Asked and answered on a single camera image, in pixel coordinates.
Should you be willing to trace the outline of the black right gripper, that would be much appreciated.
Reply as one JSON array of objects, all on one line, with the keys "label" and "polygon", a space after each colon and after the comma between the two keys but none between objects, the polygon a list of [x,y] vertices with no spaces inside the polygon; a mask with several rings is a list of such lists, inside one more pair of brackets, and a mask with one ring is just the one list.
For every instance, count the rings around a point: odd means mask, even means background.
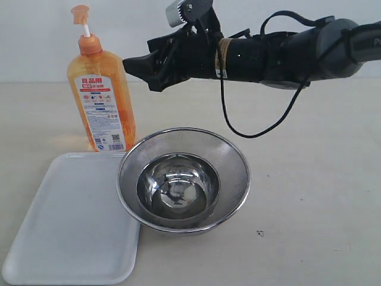
[{"label": "black right gripper", "polygon": [[[149,54],[125,58],[124,71],[143,80],[151,91],[163,91],[164,85],[176,85],[190,78],[217,79],[215,57],[222,37],[220,22],[214,8],[210,8],[194,23],[148,40]],[[167,57],[164,66],[158,57]]]}]

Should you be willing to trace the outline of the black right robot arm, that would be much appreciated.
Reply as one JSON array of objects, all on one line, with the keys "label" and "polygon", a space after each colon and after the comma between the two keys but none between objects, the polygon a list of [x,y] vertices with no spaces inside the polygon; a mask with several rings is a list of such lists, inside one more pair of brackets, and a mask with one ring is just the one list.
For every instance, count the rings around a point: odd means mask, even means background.
[{"label": "black right robot arm", "polygon": [[224,37],[211,5],[179,7],[185,25],[148,41],[149,53],[123,60],[127,74],[161,92],[191,78],[260,83],[296,89],[318,80],[351,77],[380,59],[380,23],[359,25],[328,16],[308,20],[292,11],[278,15],[307,27],[303,32],[249,30]]}]

